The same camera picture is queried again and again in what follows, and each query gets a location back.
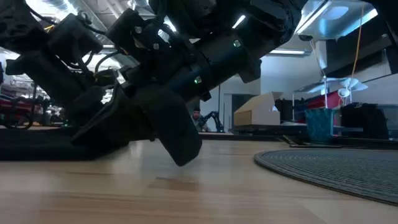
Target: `yellow cable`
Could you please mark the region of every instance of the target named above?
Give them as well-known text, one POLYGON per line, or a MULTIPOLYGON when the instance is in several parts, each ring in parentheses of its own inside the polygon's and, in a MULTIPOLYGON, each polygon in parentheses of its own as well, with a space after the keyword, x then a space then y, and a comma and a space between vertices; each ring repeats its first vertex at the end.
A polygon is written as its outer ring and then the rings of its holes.
POLYGON ((361 22, 360 22, 360 25, 359 25, 359 34, 358 34, 358 41, 357 41, 357 44, 356 44, 356 55, 355 55, 353 72, 351 74, 351 79, 349 80, 349 85, 346 87, 346 89, 348 89, 348 87, 351 85, 351 81, 353 80, 354 74, 355 74, 356 62, 358 61, 359 46, 361 45, 362 18, 363 18, 363 15, 364 15, 364 10, 365 10, 365 5, 362 6, 362 16, 361 16, 361 22))
POLYGON ((54 25, 51 25, 51 26, 48 26, 48 27, 44 28, 44 30, 49 30, 49 29, 51 29, 53 27, 54 27, 54 25))

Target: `cardboard box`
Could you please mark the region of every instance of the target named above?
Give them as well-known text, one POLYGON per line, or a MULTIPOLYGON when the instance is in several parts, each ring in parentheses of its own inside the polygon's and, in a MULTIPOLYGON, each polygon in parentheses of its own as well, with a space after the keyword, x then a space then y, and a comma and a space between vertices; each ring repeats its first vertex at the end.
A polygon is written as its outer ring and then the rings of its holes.
POLYGON ((234 125, 280 125, 280 113, 273 111, 275 100, 283 93, 269 92, 255 96, 234 113, 234 125))

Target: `screw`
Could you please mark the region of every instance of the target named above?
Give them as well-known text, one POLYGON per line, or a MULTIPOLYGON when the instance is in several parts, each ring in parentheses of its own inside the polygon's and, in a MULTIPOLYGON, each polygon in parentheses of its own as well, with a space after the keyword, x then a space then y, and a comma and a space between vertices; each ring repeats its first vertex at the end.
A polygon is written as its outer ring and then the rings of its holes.
POLYGON ((134 30, 136 31, 137 34, 142 33, 142 27, 135 27, 134 30))

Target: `person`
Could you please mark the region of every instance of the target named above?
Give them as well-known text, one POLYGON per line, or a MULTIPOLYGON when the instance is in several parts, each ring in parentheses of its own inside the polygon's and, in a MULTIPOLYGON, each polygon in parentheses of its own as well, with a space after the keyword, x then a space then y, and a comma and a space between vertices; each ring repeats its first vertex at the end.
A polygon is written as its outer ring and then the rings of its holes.
POLYGON ((210 128, 207 126, 206 123, 202 123, 201 119, 203 119, 203 116, 200 114, 200 107, 196 106, 193 109, 193 114, 192 114, 192 121, 197 128, 198 132, 210 132, 210 128))

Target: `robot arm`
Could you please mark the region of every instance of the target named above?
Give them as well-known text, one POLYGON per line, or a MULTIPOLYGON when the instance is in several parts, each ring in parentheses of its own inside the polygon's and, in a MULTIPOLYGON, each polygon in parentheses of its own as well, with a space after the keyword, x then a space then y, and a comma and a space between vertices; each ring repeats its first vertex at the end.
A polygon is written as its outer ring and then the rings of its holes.
POLYGON ((214 122, 215 122, 215 124, 216 124, 217 132, 218 132, 218 133, 224 133, 224 132, 225 132, 224 126, 223 126, 223 124, 222 124, 221 121, 220 121, 220 114, 219 114, 219 112, 217 112, 217 111, 212 111, 212 112, 210 112, 208 115, 206 115, 206 116, 200 118, 200 120, 199 120, 199 125, 200 125, 201 127, 204 127, 204 125, 207 123, 207 121, 208 121, 210 118, 213 118, 213 119, 214 119, 214 122))
POLYGON ((83 55, 103 48, 84 14, 68 15, 47 33, 24 0, 3 0, 0 21, 7 26, 0 32, 0 46, 21 55, 7 62, 7 73, 26 73, 79 125, 72 138, 75 145, 95 151, 158 138, 183 166, 201 148, 185 103, 209 100, 209 91, 235 74, 245 83, 258 79, 260 58, 291 38, 306 2, 151 0, 157 16, 148 20, 128 9, 101 32, 118 52, 140 62, 120 71, 127 81, 123 84, 114 78, 100 85, 99 73, 89 71, 82 61, 83 55), (178 32, 164 24, 165 16, 178 32), (159 30, 170 36, 168 41, 159 30), (200 40, 191 43, 195 38, 200 40), (103 105, 109 85, 113 97, 103 105), (179 118, 177 123, 167 119, 172 116, 179 118))

